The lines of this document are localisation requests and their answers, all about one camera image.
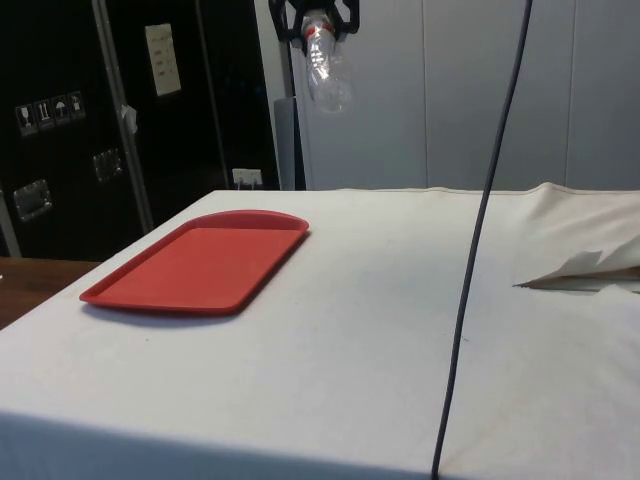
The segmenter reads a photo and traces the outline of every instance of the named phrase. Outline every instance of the white cloth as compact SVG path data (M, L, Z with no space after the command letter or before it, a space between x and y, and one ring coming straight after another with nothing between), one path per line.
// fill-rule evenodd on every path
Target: white cloth
M489 203L445 478L640 478L640 297L512 287L528 212L551 188ZM0 332L0 478L425 478L479 199L205 197ZM243 208L300 216L311 235L236 317L78 301L184 221Z
M640 266L637 192L580 192L544 185L522 215L525 226L514 264L516 285ZM624 286L637 291L637 280L632 276ZM578 289L599 289L605 283L571 280Z

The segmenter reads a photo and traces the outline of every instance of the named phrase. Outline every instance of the electrical outlet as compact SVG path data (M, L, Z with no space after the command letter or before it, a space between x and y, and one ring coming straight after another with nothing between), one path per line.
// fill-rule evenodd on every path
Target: electrical outlet
M250 184L254 187L262 186L262 172L260 170L247 170L249 172Z
M236 187L262 187L262 171L250 168L234 168L233 183Z

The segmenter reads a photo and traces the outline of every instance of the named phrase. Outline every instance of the tray rim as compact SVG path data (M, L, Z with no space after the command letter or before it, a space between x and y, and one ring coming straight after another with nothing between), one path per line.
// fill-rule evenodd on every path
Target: tray rim
M240 225L234 225L235 222L241 222L242 219L250 218L253 224L243 223ZM265 272L260 278L257 284L249 289L238 302L233 305L225 307L204 308L204 307L186 307L175 306L170 307L166 305L136 305L135 303L123 303L117 300L104 299L100 295L108 287L122 279L133 269L143 264L146 260L151 258L157 252L165 248L171 242L181 237L190 230L196 228L222 228L222 229L252 229L252 230L282 230L282 231L297 231L299 235L291 243L291 245L282 251L273 267ZM98 307L118 308L120 310L137 310L137 311L162 311L162 312L176 312L176 313L194 313L194 314L230 314L238 311L241 307L248 303L248 300L252 299L257 292L262 289L265 281L270 279L271 276L279 269L290 253L302 243L307 237L309 230L309 223L306 220L289 215L286 213L275 212L271 210L228 210L224 212L211 213L208 215L202 215L200 217L192 218L186 221L175 230L172 230L160 240L156 241L149 247L145 248L142 252L133 256L127 262L120 267L113 270L111 273L103 277L98 282L94 283L91 287L80 294L79 299L90 305Z

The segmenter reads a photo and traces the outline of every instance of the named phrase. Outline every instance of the clear plastic bottle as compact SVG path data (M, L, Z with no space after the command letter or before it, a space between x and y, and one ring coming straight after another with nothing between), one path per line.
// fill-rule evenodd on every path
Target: clear plastic bottle
M309 92L325 113L347 110L354 100L347 66L336 51L333 27L324 12L310 12L303 26L307 39Z

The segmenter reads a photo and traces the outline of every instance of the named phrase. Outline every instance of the black clamp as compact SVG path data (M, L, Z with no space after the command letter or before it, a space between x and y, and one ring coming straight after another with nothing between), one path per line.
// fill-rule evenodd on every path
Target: black clamp
M345 22L336 7L336 0L288 0L296 10L293 28L287 28L287 0L269 0L269 9L273 24L276 27L278 39L281 42L299 42L305 55L307 53L307 39L302 31L305 15L312 10L323 10L333 27L336 40L344 40L347 34L354 34L360 28L360 0L342 0L349 9L350 18Z

